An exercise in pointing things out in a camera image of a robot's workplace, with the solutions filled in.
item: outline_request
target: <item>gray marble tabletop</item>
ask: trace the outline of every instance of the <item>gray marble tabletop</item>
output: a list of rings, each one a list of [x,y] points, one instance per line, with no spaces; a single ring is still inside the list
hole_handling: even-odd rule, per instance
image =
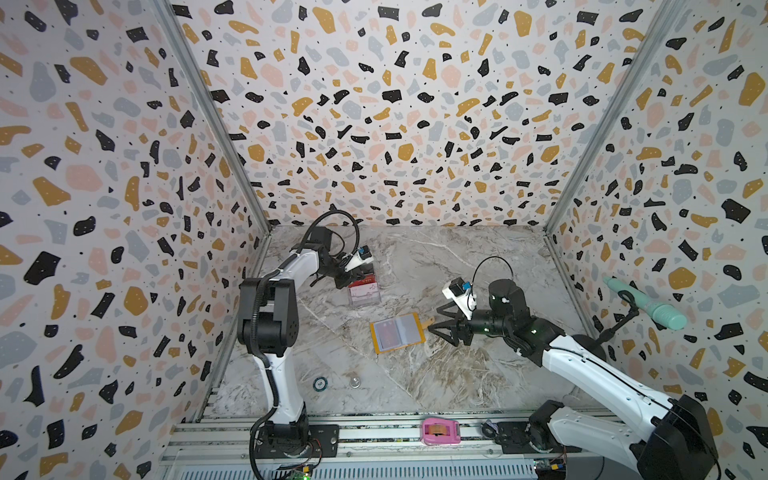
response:
[[[352,227],[331,227],[354,244]],[[276,227],[263,271],[288,255],[305,227]],[[599,406],[572,383],[518,357],[501,339],[475,336],[459,348],[425,332],[426,342],[376,355],[369,324],[418,313],[421,321],[440,321],[435,308],[447,302],[445,282],[472,278],[477,264],[490,255],[504,257],[525,291],[531,312],[557,323],[568,333],[583,333],[576,310],[549,256],[543,232],[530,227],[361,227],[361,245],[375,257],[382,301],[352,308],[346,289],[333,280],[309,283],[297,291],[300,333],[293,353],[296,379],[308,412],[448,412],[536,409],[547,399],[571,406]],[[333,249],[340,247],[334,237]],[[479,270],[475,289],[478,308],[488,308],[490,281],[508,278],[500,260]],[[322,392],[317,377],[328,379]],[[361,385],[353,389],[352,377]],[[206,416],[259,416],[266,395],[253,358],[235,345],[217,395]]]

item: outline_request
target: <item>pink tape dispenser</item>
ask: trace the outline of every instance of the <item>pink tape dispenser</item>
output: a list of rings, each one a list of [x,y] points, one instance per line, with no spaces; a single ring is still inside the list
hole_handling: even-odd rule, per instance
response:
[[[430,417],[422,422],[422,442],[424,445],[456,445],[462,436],[455,420]]]

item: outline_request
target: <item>teal tube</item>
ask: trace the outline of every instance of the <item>teal tube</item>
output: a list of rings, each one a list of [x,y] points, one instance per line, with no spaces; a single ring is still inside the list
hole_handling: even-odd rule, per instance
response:
[[[608,288],[616,293],[622,290],[631,293],[634,296],[634,302],[637,306],[641,310],[644,310],[645,313],[659,325],[666,326],[668,329],[672,330],[682,330],[688,323],[688,318],[674,306],[671,306],[669,303],[652,300],[645,293],[642,293],[636,288],[632,288],[618,278],[604,276],[603,282],[605,282]]]

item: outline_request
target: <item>patterned backdrop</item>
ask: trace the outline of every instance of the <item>patterned backdrop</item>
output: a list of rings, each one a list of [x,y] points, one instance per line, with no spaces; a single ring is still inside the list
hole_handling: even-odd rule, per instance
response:
[[[0,478],[151,478],[212,378],[250,212],[141,2],[0,24]]]
[[[699,399],[723,478],[758,480],[768,478],[768,5],[688,5],[553,237],[598,329],[627,312],[603,275],[686,314],[679,332],[634,320],[610,357]]]
[[[178,0],[272,224],[544,223],[650,0]]]

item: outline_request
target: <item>ventilation grille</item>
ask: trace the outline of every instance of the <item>ventilation grille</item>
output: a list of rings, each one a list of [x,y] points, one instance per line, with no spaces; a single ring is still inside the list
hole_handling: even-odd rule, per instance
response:
[[[285,472],[262,470],[264,478],[277,478]],[[187,466],[181,480],[252,480],[246,465]],[[456,460],[453,462],[339,462],[322,465],[313,480],[380,480],[391,478],[451,480],[536,480],[533,460]]]

